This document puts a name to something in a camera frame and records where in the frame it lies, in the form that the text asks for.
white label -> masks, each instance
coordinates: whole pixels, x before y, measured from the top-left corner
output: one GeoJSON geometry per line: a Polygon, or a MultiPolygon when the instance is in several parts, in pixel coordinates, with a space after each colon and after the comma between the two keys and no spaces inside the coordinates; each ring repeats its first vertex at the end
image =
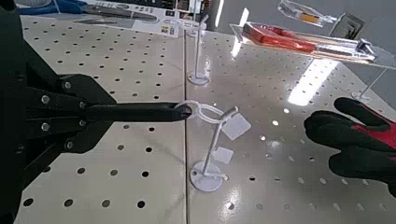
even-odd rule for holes
{"type": "Polygon", "coordinates": [[[233,141],[251,128],[251,124],[241,115],[229,119],[221,130],[233,141]]]}
{"type": "Polygon", "coordinates": [[[218,147],[218,149],[213,152],[212,156],[215,161],[228,164],[233,157],[233,151],[225,147],[218,147]]]}

white pegboard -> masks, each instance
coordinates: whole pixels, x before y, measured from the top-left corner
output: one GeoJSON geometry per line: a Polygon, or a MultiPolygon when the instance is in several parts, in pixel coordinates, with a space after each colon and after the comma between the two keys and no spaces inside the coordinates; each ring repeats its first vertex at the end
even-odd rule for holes
{"type": "MultiPolygon", "coordinates": [[[[23,26],[56,72],[95,77],[119,102],[185,99],[182,38],[36,18],[23,18],[23,26]]],[[[230,177],[221,189],[202,193],[185,185],[186,169],[205,157],[213,126],[196,119],[186,130],[183,122],[115,123],[94,150],[62,155],[33,182],[22,195],[33,203],[21,206],[17,223],[394,223],[396,200],[383,183],[334,175],[327,162],[336,151],[304,134],[312,112],[334,110],[337,97],[365,88],[353,73],[341,63],[275,49],[243,45],[236,55],[233,36],[203,35],[199,72],[211,82],[187,84],[187,98],[222,110],[237,105],[252,124],[233,142],[219,138],[234,150],[229,164],[217,163],[230,177]],[[290,103],[292,94],[300,105],[290,103]]],[[[192,39],[187,44],[193,49],[192,39]]],[[[396,119],[367,94],[373,109],[396,119]]]]}
{"type": "MultiPolygon", "coordinates": [[[[396,200],[385,184],[343,178],[328,168],[337,152],[306,138],[304,120],[314,111],[334,111],[333,101],[350,97],[365,85],[342,63],[276,49],[242,45],[235,38],[203,32],[198,66],[211,82],[187,86],[187,98],[223,111],[237,105],[252,124],[245,135],[219,146],[232,149],[225,165],[230,179],[207,194],[188,185],[189,221],[195,223],[394,223],[396,200]]],[[[193,40],[189,39],[188,49],[193,40]]],[[[189,55],[188,70],[192,70],[189,55]]],[[[396,119],[396,113],[373,92],[370,106],[396,119]]],[[[189,120],[188,167],[202,160],[213,126],[189,120]]]]}
{"type": "MultiPolygon", "coordinates": [[[[94,77],[119,103],[184,100],[180,39],[34,17],[22,23],[58,74],[94,77]]],[[[184,142],[184,122],[114,123],[93,150],[61,155],[23,192],[16,223],[185,223],[184,142]]]]}

display stand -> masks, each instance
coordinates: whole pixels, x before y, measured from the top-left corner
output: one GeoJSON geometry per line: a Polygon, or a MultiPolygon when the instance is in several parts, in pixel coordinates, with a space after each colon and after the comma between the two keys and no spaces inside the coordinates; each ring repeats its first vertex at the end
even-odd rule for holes
{"type": "Polygon", "coordinates": [[[209,16],[204,16],[201,20],[198,30],[195,34],[195,54],[194,54],[194,70],[188,73],[187,79],[190,83],[195,85],[205,85],[210,81],[208,77],[204,74],[198,72],[198,59],[199,59],[199,51],[200,51],[200,44],[201,44],[201,29],[204,26],[206,20],[209,16]]]}
{"type": "Polygon", "coordinates": [[[228,179],[228,176],[223,174],[220,168],[211,163],[210,160],[216,149],[223,124],[236,113],[238,113],[238,107],[235,106],[220,116],[220,122],[216,126],[205,161],[195,163],[190,171],[191,183],[201,191],[215,191],[221,187],[223,179],[228,179]]]}

red and black glove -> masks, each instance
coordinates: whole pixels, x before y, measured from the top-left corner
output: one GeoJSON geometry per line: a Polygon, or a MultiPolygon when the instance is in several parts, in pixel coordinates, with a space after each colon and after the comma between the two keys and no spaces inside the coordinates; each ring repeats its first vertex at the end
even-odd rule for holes
{"type": "Polygon", "coordinates": [[[335,174],[382,181],[396,197],[396,123],[356,100],[338,98],[334,106],[363,124],[331,111],[316,111],[304,122],[308,138],[341,150],[329,159],[335,174]]]}

